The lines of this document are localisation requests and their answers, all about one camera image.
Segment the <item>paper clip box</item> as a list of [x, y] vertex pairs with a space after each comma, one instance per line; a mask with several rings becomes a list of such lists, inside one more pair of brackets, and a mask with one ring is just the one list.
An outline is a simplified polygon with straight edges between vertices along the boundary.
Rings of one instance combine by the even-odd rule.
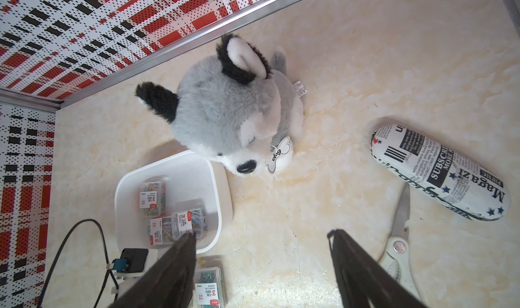
[[161, 217], [166, 209], [166, 185], [163, 181], [149, 181], [139, 189], [139, 208], [147, 218]]
[[151, 219], [148, 226], [148, 237], [152, 246], [174, 243], [173, 229], [170, 217]]
[[173, 236], [175, 239], [184, 234], [192, 234], [197, 240], [206, 236], [207, 223], [201, 208], [175, 212], [171, 215]]
[[192, 307], [224, 308], [227, 303], [225, 282], [219, 267], [206, 267], [194, 272]]

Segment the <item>white handled scissors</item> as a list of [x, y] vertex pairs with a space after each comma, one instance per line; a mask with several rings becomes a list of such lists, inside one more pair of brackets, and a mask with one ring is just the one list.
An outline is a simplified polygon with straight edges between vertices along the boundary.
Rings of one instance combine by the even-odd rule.
[[422, 301], [410, 268], [409, 229], [406, 225], [409, 219], [410, 185], [406, 183], [400, 194], [391, 232], [379, 264], [400, 286]]

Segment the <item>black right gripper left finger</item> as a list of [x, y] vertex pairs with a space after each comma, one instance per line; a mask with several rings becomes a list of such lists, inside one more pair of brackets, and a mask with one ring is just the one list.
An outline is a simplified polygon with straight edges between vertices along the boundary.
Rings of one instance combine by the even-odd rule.
[[111, 307], [180, 307], [192, 301], [196, 238], [184, 234]]

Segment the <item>white plastic storage box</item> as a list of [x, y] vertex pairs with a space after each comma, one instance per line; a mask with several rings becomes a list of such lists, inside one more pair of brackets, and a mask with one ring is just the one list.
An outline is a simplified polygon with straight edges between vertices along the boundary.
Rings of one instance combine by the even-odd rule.
[[150, 248], [149, 220], [139, 207], [139, 189], [146, 181], [166, 184], [165, 213], [201, 207], [205, 211], [207, 234], [196, 243], [196, 253], [210, 251], [223, 228], [233, 218], [232, 199], [226, 170], [198, 154], [185, 151], [124, 175], [115, 192], [116, 241], [124, 248]]

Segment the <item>grey white husky plush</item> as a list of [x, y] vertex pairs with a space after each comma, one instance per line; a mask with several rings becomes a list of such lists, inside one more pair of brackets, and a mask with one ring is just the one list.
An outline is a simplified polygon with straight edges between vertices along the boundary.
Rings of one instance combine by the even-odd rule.
[[143, 82], [135, 95], [181, 145], [238, 176], [283, 172], [303, 129], [303, 102], [284, 51], [267, 60], [236, 34], [224, 35], [176, 91]]

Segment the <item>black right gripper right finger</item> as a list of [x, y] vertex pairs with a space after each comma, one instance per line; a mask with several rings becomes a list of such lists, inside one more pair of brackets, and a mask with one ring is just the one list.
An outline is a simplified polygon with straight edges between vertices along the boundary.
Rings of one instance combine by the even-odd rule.
[[424, 307], [398, 284], [348, 233], [327, 235], [344, 307]]

